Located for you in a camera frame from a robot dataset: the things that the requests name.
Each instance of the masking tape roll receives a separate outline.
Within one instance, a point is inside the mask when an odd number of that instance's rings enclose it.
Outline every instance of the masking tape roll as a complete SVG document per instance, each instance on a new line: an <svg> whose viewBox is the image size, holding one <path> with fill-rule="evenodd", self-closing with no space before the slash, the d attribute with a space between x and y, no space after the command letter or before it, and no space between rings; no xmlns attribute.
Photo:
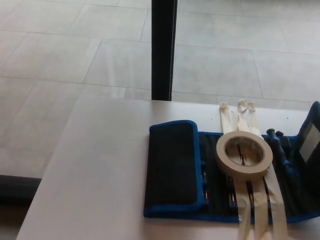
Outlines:
<svg viewBox="0 0 320 240"><path fill-rule="evenodd" d="M228 156L226 149L232 145L247 145L257 153L260 161L253 165L240 165ZM270 146L261 137L246 131L232 131L222 135L216 144L217 164L220 169L238 181L261 179L272 164L273 153Z"/></svg>

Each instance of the black pouch flap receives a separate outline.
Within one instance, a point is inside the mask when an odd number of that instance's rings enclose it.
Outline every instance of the black pouch flap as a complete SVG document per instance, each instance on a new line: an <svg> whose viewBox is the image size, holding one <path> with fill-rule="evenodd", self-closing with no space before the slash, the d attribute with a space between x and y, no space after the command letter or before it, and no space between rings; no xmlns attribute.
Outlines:
<svg viewBox="0 0 320 240"><path fill-rule="evenodd" d="M197 125L179 120L149 131L144 216L195 212L204 201Z"/></svg>

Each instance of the tiled floor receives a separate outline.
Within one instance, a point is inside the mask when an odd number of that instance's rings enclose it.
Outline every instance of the tiled floor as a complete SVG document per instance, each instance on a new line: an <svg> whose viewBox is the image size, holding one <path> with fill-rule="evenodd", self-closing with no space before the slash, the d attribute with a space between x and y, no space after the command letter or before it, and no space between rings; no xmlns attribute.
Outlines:
<svg viewBox="0 0 320 240"><path fill-rule="evenodd" d="M43 175L79 95L151 98L150 8L0 0L0 174ZM178 8L173 101L307 110L319 100L319 0Z"/></svg>

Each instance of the blue screwdriver handle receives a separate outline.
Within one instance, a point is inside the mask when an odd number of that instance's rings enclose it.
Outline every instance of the blue screwdriver handle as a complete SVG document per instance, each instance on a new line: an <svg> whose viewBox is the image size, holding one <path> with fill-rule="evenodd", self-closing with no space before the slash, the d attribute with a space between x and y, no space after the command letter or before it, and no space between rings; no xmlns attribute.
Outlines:
<svg viewBox="0 0 320 240"><path fill-rule="evenodd" d="M291 162L288 161L286 153L282 148L281 141L277 137L275 130L270 128L266 131L268 134L273 150L275 151L275 155L278 157L281 165L284 167L285 173L289 175L296 175L297 172L293 169Z"/></svg>

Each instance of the black metal frame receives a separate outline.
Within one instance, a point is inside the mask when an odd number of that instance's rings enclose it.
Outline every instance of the black metal frame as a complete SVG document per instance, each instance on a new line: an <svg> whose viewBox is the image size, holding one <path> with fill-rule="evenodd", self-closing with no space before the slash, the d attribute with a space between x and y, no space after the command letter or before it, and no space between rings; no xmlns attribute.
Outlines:
<svg viewBox="0 0 320 240"><path fill-rule="evenodd" d="M151 99L171 101L178 0L152 0Z"/></svg>
<svg viewBox="0 0 320 240"><path fill-rule="evenodd" d="M0 175L0 204L30 206L40 178Z"/></svg>

